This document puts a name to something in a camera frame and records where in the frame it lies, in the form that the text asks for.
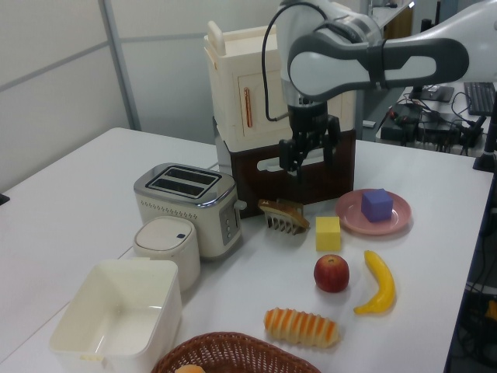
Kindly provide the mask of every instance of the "white table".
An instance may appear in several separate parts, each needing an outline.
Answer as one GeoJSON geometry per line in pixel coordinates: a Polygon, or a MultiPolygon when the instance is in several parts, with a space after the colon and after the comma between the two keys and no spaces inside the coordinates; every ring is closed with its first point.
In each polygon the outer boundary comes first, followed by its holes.
{"type": "Polygon", "coordinates": [[[113,129],[8,190],[0,206],[0,361],[72,298],[90,268],[141,227],[134,182],[166,162],[210,167],[216,149],[113,129]]]}
{"type": "MultiPolygon", "coordinates": [[[[450,98],[450,102],[448,103],[442,103],[440,101],[429,101],[429,100],[423,100],[423,102],[428,105],[428,107],[431,110],[438,111],[439,113],[453,113],[452,109],[452,102],[455,98],[454,101],[454,111],[456,113],[460,113],[463,110],[467,108],[467,101],[466,97],[463,94],[460,94],[456,97],[456,95],[459,92],[464,92],[464,83],[462,82],[451,82],[451,83],[446,83],[443,84],[444,86],[447,87],[453,87],[454,88],[454,94],[450,98]]],[[[404,89],[404,92],[400,95],[398,98],[398,101],[401,101],[401,103],[405,103],[404,99],[408,97],[409,93],[411,93],[412,87],[407,87],[404,89]]],[[[466,119],[466,120],[473,120],[476,121],[478,120],[479,116],[478,115],[469,115],[467,111],[464,111],[461,116],[466,119]]],[[[485,146],[485,140],[487,138],[486,134],[488,132],[488,125],[490,124],[490,116],[487,117],[481,128],[483,129],[483,134],[482,136],[477,140],[476,145],[473,148],[469,148],[467,154],[470,157],[479,157],[482,152],[483,148],[485,146]]],[[[463,126],[469,127],[466,123],[462,123],[463,126]]],[[[381,138],[381,129],[376,133],[376,142],[380,142],[383,144],[391,144],[391,145],[399,145],[399,141],[389,141],[389,140],[384,140],[381,138]]],[[[425,150],[436,150],[436,145],[435,144],[430,144],[430,143],[422,143],[419,141],[415,142],[409,142],[406,146],[410,148],[419,148],[419,149],[425,149],[425,150]]],[[[450,152],[452,154],[460,154],[461,153],[462,146],[460,145],[453,145],[450,152]]]]}
{"type": "MultiPolygon", "coordinates": [[[[166,144],[169,139],[151,136],[150,141],[166,144]]],[[[147,145],[138,142],[130,139],[128,145],[140,152],[147,145]]],[[[147,161],[146,152],[141,157],[144,163],[158,163],[154,157],[147,161]]],[[[331,295],[315,287],[312,273],[323,253],[315,251],[314,228],[291,236],[267,229],[262,216],[244,219],[243,245],[226,260],[203,263],[198,283],[182,294],[176,344],[202,333],[238,331],[269,340],[323,372],[442,372],[492,181],[492,175],[471,167],[469,158],[358,141],[355,189],[383,187],[404,197],[413,213],[408,229],[376,238],[342,231],[340,255],[349,263],[351,278],[343,293],[331,295]],[[353,314],[353,307],[376,291],[363,261],[365,249],[384,258],[396,281],[398,299],[386,315],[353,314]],[[274,307],[330,317],[340,325],[342,341],[327,350],[273,341],[262,320],[274,307]]],[[[121,197],[135,203],[131,195],[121,197]]],[[[334,206],[329,200],[306,206],[304,213],[314,226],[315,216],[334,215],[334,206]]],[[[134,213],[133,219],[139,219],[134,213]]],[[[122,252],[129,247],[127,240],[122,252]]],[[[132,256],[128,251],[123,259],[132,256]]],[[[0,364],[0,372],[61,371],[48,350],[61,316],[47,319],[0,364]]]]}

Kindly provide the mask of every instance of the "floor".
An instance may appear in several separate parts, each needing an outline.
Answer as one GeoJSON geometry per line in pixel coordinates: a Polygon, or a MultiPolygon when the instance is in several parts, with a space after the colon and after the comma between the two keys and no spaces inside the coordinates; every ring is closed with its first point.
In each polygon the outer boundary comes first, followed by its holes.
{"type": "MultiPolygon", "coordinates": [[[[365,141],[375,141],[376,133],[390,105],[393,105],[401,95],[403,89],[391,89],[388,91],[368,91],[365,93],[364,100],[364,120],[376,122],[373,128],[363,127],[363,137],[365,141]]],[[[478,284],[485,282],[489,287],[485,288],[484,293],[491,292],[497,294],[497,217],[495,221],[491,221],[488,225],[487,236],[484,240],[480,240],[474,252],[473,261],[471,263],[469,281],[477,281],[478,284]]],[[[465,330],[458,324],[459,337],[464,336],[465,330]]],[[[494,329],[495,344],[489,344],[488,354],[497,361],[497,327],[494,329]]],[[[496,373],[497,368],[489,368],[478,363],[472,357],[463,357],[464,350],[454,334],[453,342],[450,348],[452,358],[447,364],[447,369],[444,373],[496,373]]]]}

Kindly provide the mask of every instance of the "yellow banana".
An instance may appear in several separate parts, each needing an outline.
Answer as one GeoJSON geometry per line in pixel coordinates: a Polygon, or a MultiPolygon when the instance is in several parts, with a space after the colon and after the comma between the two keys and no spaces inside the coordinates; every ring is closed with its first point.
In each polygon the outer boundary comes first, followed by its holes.
{"type": "Polygon", "coordinates": [[[395,282],[387,264],[373,251],[365,251],[364,259],[366,265],[378,281],[378,292],[368,301],[368,303],[355,307],[357,315],[364,313],[379,313],[388,310],[395,300],[395,282]]]}

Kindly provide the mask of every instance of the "cabinet handle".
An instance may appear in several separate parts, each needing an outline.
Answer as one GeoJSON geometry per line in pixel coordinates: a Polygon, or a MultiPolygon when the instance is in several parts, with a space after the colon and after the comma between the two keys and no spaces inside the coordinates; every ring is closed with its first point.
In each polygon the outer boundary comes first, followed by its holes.
{"type": "Polygon", "coordinates": [[[247,113],[247,127],[252,128],[252,108],[250,107],[250,90],[245,87],[243,89],[245,96],[245,112],[247,113]]]}

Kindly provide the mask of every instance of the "striped bread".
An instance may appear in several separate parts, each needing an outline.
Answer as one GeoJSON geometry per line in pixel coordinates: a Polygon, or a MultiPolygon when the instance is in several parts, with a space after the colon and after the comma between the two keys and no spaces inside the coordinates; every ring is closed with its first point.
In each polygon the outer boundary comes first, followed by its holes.
{"type": "Polygon", "coordinates": [[[330,319],[294,309],[271,309],[264,326],[273,338],[306,346],[330,347],[339,340],[339,328],[330,319]]]}

